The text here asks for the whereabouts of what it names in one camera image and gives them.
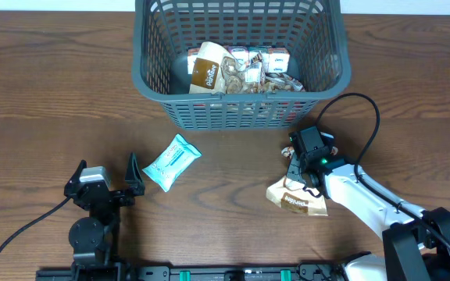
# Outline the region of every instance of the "basket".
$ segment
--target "basket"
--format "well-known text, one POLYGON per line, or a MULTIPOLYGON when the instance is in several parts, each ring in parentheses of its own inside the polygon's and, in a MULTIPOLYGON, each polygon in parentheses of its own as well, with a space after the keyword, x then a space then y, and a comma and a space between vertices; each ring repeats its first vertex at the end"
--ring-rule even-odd
POLYGON ((350 82, 339 0, 137 0, 132 76, 183 129, 291 126, 350 82), (205 41, 285 47, 287 74, 307 91, 188 94, 188 49, 205 41))

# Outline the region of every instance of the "wooden table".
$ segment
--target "wooden table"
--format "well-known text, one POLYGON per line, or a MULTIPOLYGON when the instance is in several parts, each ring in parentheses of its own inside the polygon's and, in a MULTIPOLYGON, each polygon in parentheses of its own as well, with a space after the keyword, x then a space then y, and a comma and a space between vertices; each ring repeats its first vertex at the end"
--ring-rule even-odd
MULTIPOLYGON (((329 217, 307 218, 265 199, 286 171, 280 150, 290 130, 182 131, 143 98, 130 78, 133 21, 133 13, 0 12, 0 244, 64 198, 81 159, 106 166, 121 187, 131 151, 146 166, 182 133, 203 156, 169 193, 144 175, 147 194, 123 210, 120 251, 128 260, 286 264, 383 254, 378 237, 339 205, 328 201, 329 217)), ((345 23, 348 91, 367 93, 382 114, 362 165, 405 199, 450 210, 450 16, 345 23)), ((373 124, 373 110, 357 98, 323 119, 354 157, 373 124)), ((0 280, 70 265, 67 234, 86 215, 69 203, 15 239, 0 256, 0 280)))

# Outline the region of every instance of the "black cable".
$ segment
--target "black cable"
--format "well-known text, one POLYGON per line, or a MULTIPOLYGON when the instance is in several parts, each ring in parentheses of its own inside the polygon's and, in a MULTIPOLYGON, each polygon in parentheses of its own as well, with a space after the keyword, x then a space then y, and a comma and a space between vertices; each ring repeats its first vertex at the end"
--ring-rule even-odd
POLYGON ((323 196, 322 192, 319 191, 319 194, 315 195, 310 189, 308 188, 303 188, 304 191, 310 193, 310 195, 312 195, 312 197, 315 198, 321 198, 323 196))
POLYGON ((15 237, 19 236, 19 234, 21 234, 23 231, 25 231, 26 229, 28 229, 29 227, 35 225, 36 223, 40 222, 41 220, 45 219, 46 217, 48 217, 49 215, 53 214, 54 212, 56 212, 58 209, 60 209, 63 205, 65 205, 68 201, 70 200, 70 197, 67 197, 64 201, 62 201, 62 203, 56 205, 56 207, 54 207, 53 209, 51 209, 50 211, 48 211, 47 213, 43 214, 42 216, 40 216, 39 218, 33 220, 32 222, 29 222, 28 224, 26 224, 25 226, 22 226, 20 229, 18 229, 14 234, 12 234, 12 236, 8 237, 8 239, 6 239, 5 242, 3 242, 3 244, 1 244, 0 246, 0 254, 3 251, 3 249, 8 246, 8 244, 10 242, 12 242, 13 239, 15 239, 15 237))
POLYGON ((354 166, 353 166, 353 170, 354 170, 354 174, 355 174, 355 178, 357 180, 357 182, 361 182, 363 184, 364 187, 366 187, 369 191, 373 192, 374 194, 376 194, 379 198, 383 199, 384 201, 386 201, 388 204, 394 206, 397 210, 400 210, 402 212, 404 212, 406 215, 408 215, 409 217, 411 217, 412 219, 414 219, 415 221, 417 221, 422 227, 424 227, 428 232, 430 232, 437 240, 439 240, 442 244, 444 244, 444 246, 446 248, 448 248, 448 250, 450 251, 450 242, 447 240, 447 238, 445 238, 442 234, 440 234, 437 230, 435 230, 433 227, 431 227, 430 225, 428 225, 426 222, 424 222, 419 216, 413 214, 412 212, 410 212, 407 208, 405 208, 402 205, 402 202, 395 202, 393 200, 391 200, 390 198, 384 196, 383 194, 381 194, 380 192, 378 192, 377 190, 375 190, 373 187, 371 187, 368 183, 366 183, 366 181, 363 179, 363 176, 359 174, 358 171, 358 167, 359 167, 359 163, 362 160, 364 154, 366 153, 367 149, 369 148, 369 146, 373 143, 374 138, 376 137, 377 133, 378 133, 378 129, 380 128, 380 111, 378 109, 378 106, 376 104, 376 102, 373 101, 373 99, 371 99, 370 97, 364 95, 364 94, 360 94, 360 93, 348 93, 348 94, 343 94, 337 98, 335 98, 333 101, 331 101, 330 103, 328 103, 323 110, 320 112, 319 116, 317 117, 316 120, 316 126, 319 124, 319 121, 322 117, 322 115, 325 113, 325 111, 332 106, 332 104, 334 104, 336 101, 341 100, 342 98, 346 98, 346 97, 361 97, 366 99, 368 102, 371 103, 371 105, 373 105, 374 107, 374 111, 376 113, 376 125, 374 126, 374 131, 373 134, 371 135, 371 137, 369 138, 369 140, 367 141, 366 146, 364 146, 364 148, 362 149, 362 151, 359 154, 359 157, 357 158, 357 161, 355 161, 354 166))

